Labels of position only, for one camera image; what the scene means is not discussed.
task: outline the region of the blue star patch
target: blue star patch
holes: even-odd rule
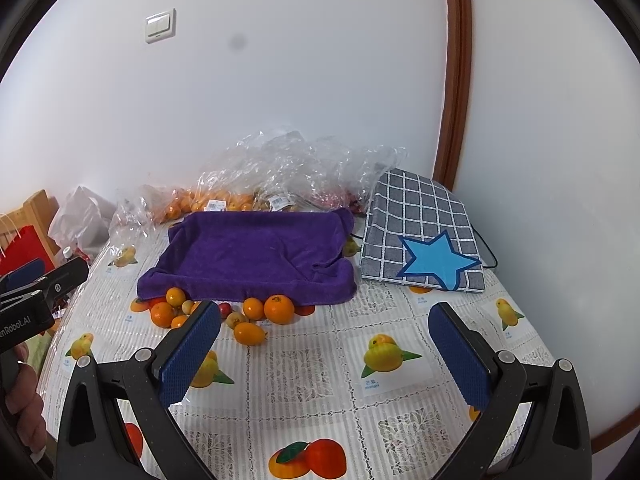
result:
[[[480,264],[477,258],[457,253],[446,231],[428,242],[400,235],[398,238],[411,255],[411,261],[398,272],[398,278],[433,276],[444,290],[456,290],[460,285],[460,272]]]

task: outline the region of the light switch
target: light switch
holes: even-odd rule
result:
[[[156,21],[156,23],[158,24],[158,27],[157,27],[158,30],[156,30],[156,34],[160,34],[160,32],[169,30],[169,26],[171,23],[170,16],[168,14],[160,16]]]
[[[153,43],[175,35],[175,9],[149,16],[145,22],[145,41]]]

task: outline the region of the finger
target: finger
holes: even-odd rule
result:
[[[20,418],[18,419],[15,431],[25,446],[30,444],[33,432],[40,423],[43,407],[42,397],[36,395],[33,396],[29,405],[20,412]]]
[[[20,364],[14,387],[4,398],[6,407],[12,415],[26,408],[36,393],[38,376],[29,365]]]
[[[40,420],[33,431],[31,441],[29,442],[29,448],[32,452],[37,453],[45,447],[47,443],[47,425],[44,419],[40,417]]]
[[[23,363],[27,362],[27,359],[29,359],[29,347],[27,343],[20,343],[14,347],[14,350],[20,361]]]

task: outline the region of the brown wooden trim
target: brown wooden trim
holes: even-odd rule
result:
[[[613,425],[604,433],[591,439],[591,452],[597,453],[602,451],[611,444],[619,441],[627,433],[631,433],[635,428],[640,426],[640,406],[629,413],[625,418]]]
[[[440,139],[433,178],[453,188],[465,135],[466,110],[471,85],[472,7],[471,0],[447,0],[447,71]]]

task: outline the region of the barcode sticker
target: barcode sticker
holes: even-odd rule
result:
[[[269,204],[271,204],[272,211],[280,211],[281,209],[286,208],[288,205],[293,205],[293,202],[290,198],[285,194],[280,194],[276,196],[272,196],[269,199]]]
[[[226,200],[209,200],[204,211],[226,211]]]

